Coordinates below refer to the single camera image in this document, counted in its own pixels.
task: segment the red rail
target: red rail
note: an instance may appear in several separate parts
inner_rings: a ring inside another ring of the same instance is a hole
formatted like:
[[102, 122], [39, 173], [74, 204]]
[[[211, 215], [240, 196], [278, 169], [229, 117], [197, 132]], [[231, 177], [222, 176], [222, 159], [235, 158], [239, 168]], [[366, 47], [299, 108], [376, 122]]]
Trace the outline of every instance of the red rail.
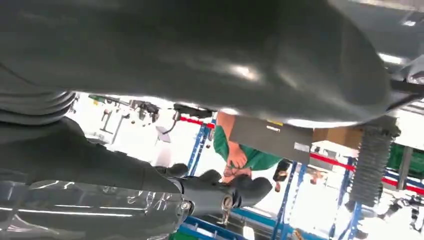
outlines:
[[214, 129], [215, 128], [215, 124], [213, 124], [213, 123], [204, 123], [204, 122], [202, 122], [200, 120], [195, 120], [195, 119], [191, 119], [191, 118], [184, 117], [184, 116], [180, 117], [179, 120], [180, 121], [183, 121], [183, 122], [187, 122], [187, 123], [197, 124], [197, 125], [203, 125], [203, 124], [205, 124], [205, 126], [208, 129]]
[[[316, 160], [320, 160], [320, 161], [329, 163], [331, 165], [340, 166], [340, 167], [342, 167], [344, 169], [347, 169], [349, 171], [354, 171], [355, 170], [355, 167], [354, 166], [343, 164], [343, 163], [341, 163], [339, 161], [336, 161], [334, 159], [331, 159], [331, 158], [328, 158], [326, 156], [322, 156], [322, 155], [319, 155], [319, 154], [316, 154], [316, 153], [311, 153], [310, 154], [310, 157], [313, 158], [313, 159], [316, 159]], [[381, 181], [383, 183], [390, 184], [392, 186], [397, 186], [398, 185], [398, 181], [391, 180], [391, 179], [388, 179], [386, 177], [383, 177], [381, 179]], [[419, 188], [419, 187], [416, 187], [416, 186], [407, 185], [406, 186], [406, 190], [409, 190], [409, 191], [412, 191], [412, 192], [416, 192], [417, 194], [420, 194], [420, 195], [424, 195], [424, 189]]]

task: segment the overhead light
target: overhead light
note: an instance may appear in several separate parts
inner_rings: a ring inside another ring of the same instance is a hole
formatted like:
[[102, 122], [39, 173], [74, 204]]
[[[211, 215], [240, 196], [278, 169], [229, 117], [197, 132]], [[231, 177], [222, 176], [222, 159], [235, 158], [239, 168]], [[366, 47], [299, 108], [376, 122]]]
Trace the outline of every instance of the overhead light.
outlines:
[[402, 57], [393, 56], [385, 53], [379, 53], [378, 55], [380, 56], [381, 60], [389, 64], [402, 65], [405, 63], [405, 59]]
[[247, 240], [255, 240], [255, 231], [249, 226], [243, 227], [243, 237]]
[[402, 22], [402, 25], [408, 26], [408, 27], [413, 27], [413, 26], [415, 26], [415, 24], [417, 24], [416, 21], [410, 21], [410, 20]]

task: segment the white label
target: white label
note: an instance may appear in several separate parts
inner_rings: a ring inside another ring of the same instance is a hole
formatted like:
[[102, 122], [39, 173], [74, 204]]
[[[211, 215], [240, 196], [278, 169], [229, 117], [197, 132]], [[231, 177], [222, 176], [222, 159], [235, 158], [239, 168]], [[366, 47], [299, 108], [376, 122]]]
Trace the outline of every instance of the white label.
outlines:
[[294, 143], [294, 149], [299, 150], [299, 151], [302, 151], [302, 152], [309, 153], [310, 147], [308, 145], [295, 142]]
[[274, 131], [274, 132], [277, 132], [277, 133], [279, 133], [280, 132], [280, 129], [278, 129], [278, 128], [276, 128], [276, 127], [273, 127], [273, 126], [266, 126], [266, 128], [267, 129], [269, 129], [269, 130], [272, 130], [272, 131]]

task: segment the cable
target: cable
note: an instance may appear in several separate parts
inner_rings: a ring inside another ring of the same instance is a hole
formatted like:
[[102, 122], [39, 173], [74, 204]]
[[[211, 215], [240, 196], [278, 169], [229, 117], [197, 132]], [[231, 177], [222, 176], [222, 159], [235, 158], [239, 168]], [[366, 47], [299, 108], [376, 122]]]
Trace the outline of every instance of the cable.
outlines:
[[177, 120], [174, 120], [171, 128], [169, 130], [162, 132], [162, 135], [169, 134], [175, 128], [176, 124], [177, 124]]

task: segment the plastic cover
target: plastic cover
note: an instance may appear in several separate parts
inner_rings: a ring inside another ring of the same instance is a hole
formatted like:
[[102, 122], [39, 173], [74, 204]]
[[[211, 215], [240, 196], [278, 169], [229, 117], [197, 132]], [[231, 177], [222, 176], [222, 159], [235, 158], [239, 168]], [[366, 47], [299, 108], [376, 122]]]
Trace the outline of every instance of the plastic cover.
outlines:
[[0, 169], [0, 239], [165, 239], [188, 215], [181, 194], [26, 181]]

